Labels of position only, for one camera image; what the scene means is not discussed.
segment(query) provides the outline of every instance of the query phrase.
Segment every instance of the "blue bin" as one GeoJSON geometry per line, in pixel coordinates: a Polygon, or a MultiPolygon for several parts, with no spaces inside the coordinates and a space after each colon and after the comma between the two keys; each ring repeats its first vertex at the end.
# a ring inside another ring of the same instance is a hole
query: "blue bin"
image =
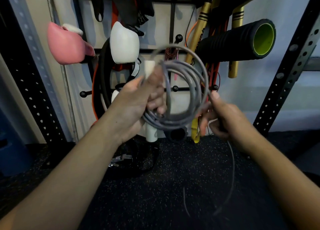
{"type": "Polygon", "coordinates": [[[17,132],[0,109],[0,171],[13,176],[27,171],[33,159],[17,132]]]}

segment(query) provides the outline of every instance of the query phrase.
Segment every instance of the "silver metal rod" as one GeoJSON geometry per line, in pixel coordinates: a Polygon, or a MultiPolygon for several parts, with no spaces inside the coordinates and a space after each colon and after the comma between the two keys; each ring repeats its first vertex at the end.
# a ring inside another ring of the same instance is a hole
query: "silver metal rod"
{"type": "MultiPolygon", "coordinates": [[[[51,22],[56,24],[55,18],[54,18],[54,7],[55,7],[54,0],[47,0],[47,1],[48,1],[51,22]]],[[[66,74],[66,67],[64,65],[60,65],[60,67],[61,67],[61,73],[62,73],[62,78],[63,78],[64,90],[66,91],[66,100],[68,102],[68,107],[69,107],[69,112],[70,112],[70,119],[71,119],[71,125],[72,125],[72,130],[73,130],[73,138],[74,138],[75,143],[78,143],[79,137],[78,137],[76,120],[75,120],[75,114],[73,112],[73,107],[72,107],[72,101],[71,101],[70,90],[69,90],[69,83],[68,83],[67,74],[66,74]]]]}

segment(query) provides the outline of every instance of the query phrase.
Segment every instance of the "person's right hand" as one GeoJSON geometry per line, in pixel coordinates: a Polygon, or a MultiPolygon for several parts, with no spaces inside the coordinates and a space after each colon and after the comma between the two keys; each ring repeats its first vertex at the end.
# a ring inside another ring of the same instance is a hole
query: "person's right hand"
{"type": "Polygon", "coordinates": [[[265,138],[236,105],[225,103],[216,91],[212,91],[210,96],[213,104],[207,102],[201,110],[202,119],[199,126],[201,135],[206,134],[209,123],[210,129],[215,135],[223,140],[230,140],[240,151],[251,155],[257,145],[265,138]],[[221,130],[220,122],[227,132],[221,130]]]}

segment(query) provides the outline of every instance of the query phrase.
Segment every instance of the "foam roller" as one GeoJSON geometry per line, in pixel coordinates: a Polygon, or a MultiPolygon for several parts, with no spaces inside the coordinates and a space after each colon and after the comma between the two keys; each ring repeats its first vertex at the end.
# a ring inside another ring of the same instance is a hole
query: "foam roller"
{"type": "Polygon", "coordinates": [[[204,38],[196,54],[204,63],[262,59],[272,50],[276,28],[269,19],[261,19],[222,34],[204,38]]]}

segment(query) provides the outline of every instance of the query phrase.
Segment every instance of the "hand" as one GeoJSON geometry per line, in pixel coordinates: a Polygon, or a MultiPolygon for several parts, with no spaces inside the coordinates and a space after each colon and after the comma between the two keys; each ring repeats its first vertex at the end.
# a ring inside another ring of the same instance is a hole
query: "hand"
{"type": "Polygon", "coordinates": [[[251,155],[264,137],[255,129],[255,127],[248,121],[246,116],[234,104],[225,103],[216,91],[212,91],[211,98],[213,104],[206,103],[200,114],[203,113],[200,122],[201,135],[206,134],[208,123],[211,131],[223,140],[232,141],[236,147],[251,155]],[[221,131],[221,125],[217,118],[220,118],[223,127],[227,132],[221,131]]]}
{"type": "Polygon", "coordinates": [[[143,77],[128,82],[114,99],[106,113],[99,121],[112,125],[114,135],[119,143],[124,143],[134,137],[142,128],[145,121],[141,118],[146,107],[156,109],[164,114],[163,72],[160,66],[140,86],[143,77]]]}

